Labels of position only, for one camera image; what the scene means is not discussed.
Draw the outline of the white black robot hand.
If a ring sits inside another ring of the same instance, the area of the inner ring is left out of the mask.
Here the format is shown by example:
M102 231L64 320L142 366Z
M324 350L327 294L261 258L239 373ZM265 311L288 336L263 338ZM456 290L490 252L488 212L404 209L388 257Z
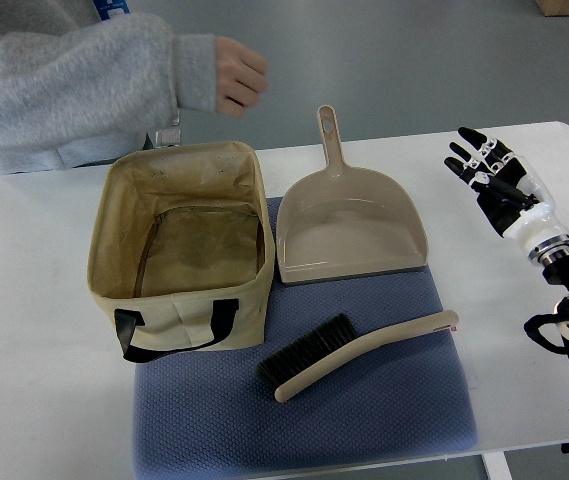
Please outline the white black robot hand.
M569 231L555 215L555 202L530 164L501 140L461 127L473 150L452 142L444 164L476 193L476 202L502 238L515 242L534 265L569 255Z

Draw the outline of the person's bare hand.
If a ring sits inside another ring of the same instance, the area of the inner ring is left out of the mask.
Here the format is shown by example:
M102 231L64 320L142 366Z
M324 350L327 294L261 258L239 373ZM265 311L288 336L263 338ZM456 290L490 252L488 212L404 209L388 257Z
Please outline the person's bare hand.
M255 107L268 87L267 61L254 50L228 37L215 38L216 111L242 117Z

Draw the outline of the grey fuzzy sleeve forearm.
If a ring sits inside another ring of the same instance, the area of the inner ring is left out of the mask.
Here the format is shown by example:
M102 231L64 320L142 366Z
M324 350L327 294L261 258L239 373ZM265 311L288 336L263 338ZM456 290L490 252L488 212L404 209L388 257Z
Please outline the grey fuzzy sleeve forearm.
M213 111L214 38L90 1L0 1L0 175L141 148L183 109Z

